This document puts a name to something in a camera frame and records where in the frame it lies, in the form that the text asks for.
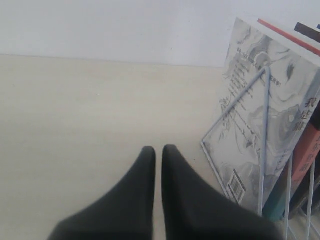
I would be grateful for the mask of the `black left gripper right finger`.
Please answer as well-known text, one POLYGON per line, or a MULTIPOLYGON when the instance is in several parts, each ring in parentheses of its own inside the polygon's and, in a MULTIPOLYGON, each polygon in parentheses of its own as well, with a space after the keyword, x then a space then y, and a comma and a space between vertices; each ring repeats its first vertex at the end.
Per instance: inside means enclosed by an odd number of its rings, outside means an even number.
POLYGON ((281 240, 275 224, 205 182, 173 144, 162 152, 162 205, 168 240, 281 240))

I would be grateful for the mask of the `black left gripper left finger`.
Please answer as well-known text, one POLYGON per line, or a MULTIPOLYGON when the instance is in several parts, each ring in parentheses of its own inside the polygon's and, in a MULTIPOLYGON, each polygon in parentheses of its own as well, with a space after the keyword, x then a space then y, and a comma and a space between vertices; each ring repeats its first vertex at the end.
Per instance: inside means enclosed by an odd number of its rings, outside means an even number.
POLYGON ((151 240, 156 152, 142 148, 125 176, 102 198, 60 221, 50 240, 151 240))

